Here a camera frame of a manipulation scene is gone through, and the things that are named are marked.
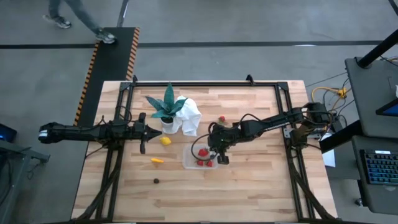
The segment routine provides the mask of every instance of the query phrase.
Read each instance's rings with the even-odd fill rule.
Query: plastic tray
[[[184,147],[184,150],[183,150],[183,152],[182,152],[182,166],[184,166],[184,168],[185,169],[198,169],[198,170],[211,170],[211,169],[217,169],[217,167],[218,167],[218,163],[217,163],[217,157],[215,157],[214,159],[212,159],[212,161],[213,161],[213,167],[208,167],[208,166],[206,166],[206,162],[204,162],[204,165],[203,166],[199,166],[198,164],[197,164],[197,159],[195,159],[193,156],[192,156],[192,153],[191,153],[191,146],[192,145],[189,145],[189,146],[185,146]],[[203,148],[207,148],[208,149],[208,146],[207,145],[203,145],[203,144],[196,144],[196,145],[194,145],[193,146],[193,153],[195,153],[195,155],[197,155],[198,154],[198,152],[199,152],[199,150],[200,149],[203,149]],[[202,159],[209,159],[210,158],[210,155],[213,155],[213,154],[216,154],[215,152],[210,152],[207,156],[205,156],[205,157],[199,157],[199,158],[202,158]]]

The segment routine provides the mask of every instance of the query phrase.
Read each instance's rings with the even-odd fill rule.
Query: keyboard
[[[361,150],[369,184],[398,185],[398,152]]]

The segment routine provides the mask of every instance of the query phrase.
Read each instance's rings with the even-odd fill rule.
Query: person's leg
[[[59,10],[61,5],[61,0],[49,0],[49,16],[54,19],[60,16]]]
[[[81,0],[65,0],[65,2],[70,6],[75,15],[79,20],[84,23],[93,33],[96,34],[98,40],[102,40],[106,44],[112,44],[116,38],[114,35],[103,30],[94,19],[88,14]]]
[[[48,22],[56,24],[62,29],[67,29],[71,26],[70,22],[64,17],[60,16],[59,9],[61,5],[61,0],[49,0],[49,14],[43,15],[43,19]]]

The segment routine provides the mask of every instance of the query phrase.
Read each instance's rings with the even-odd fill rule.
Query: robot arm
[[[145,154],[144,143],[162,134],[161,131],[145,125],[145,113],[140,113],[133,126],[128,126],[125,120],[114,120],[105,124],[97,124],[90,128],[67,126],[59,123],[49,123],[40,127],[39,141],[41,143],[56,143],[62,140],[98,141],[101,144],[111,141],[140,139],[142,154]]]
[[[263,120],[247,120],[233,123],[232,128],[226,128],[219,124],[211,124],[213,127],[208,136],[208,145],[211,151],[218,154],[219,164],[229,164],[226,150],[237,143],[253,141],[264,132],[277,129],[290,124],[300,123],[298,129],[290,132],[290,146],[301,149],[307,144],[307,136],[314,131],[323,132],[323,128],[331,121],[330,114],[325,105],[321,103],[308,103],[303,108],[293,108]]]

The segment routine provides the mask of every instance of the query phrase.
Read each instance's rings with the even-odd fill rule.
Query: wooden table
[[[288,81],[293,107],[308,102],[303,81]],[[95,123],[104,115],[112,120],[120,82],[104,82]],[[146,123],[161,130],[159,119],[150,118],[155,110],[145,96],[163,98],[164,87],[135,87],[131,113],[137,119],[147,113]],[[272,87],[175,87],[175,97],[192,98],[202,113],[198,135],[219,116],[227,122],[238,121],[245,113],[260,118],[278,114]],[[260,138],[238,144],[228,150],[230,164],[216,170],[186,170],[182,150],[195,137],[167,135],[172,144],[161,145],[159,137],[146,144],[146,154],[139,152],[139,141],[125,144],[114,221],[124,222],[274,222],[296,221],[292,187],[281,129],[268,131]],[[91,142],[88,152],[100,145]],[[156,157],[163,164],[150,161]],[[321,204],[336,216],[328,177],[321,152],[303,150],[310,188]],[[106,150],[85,161],[72,217],[79,216],[98,193],[103,176]],[[303,194],[303,211],[306,211]]]

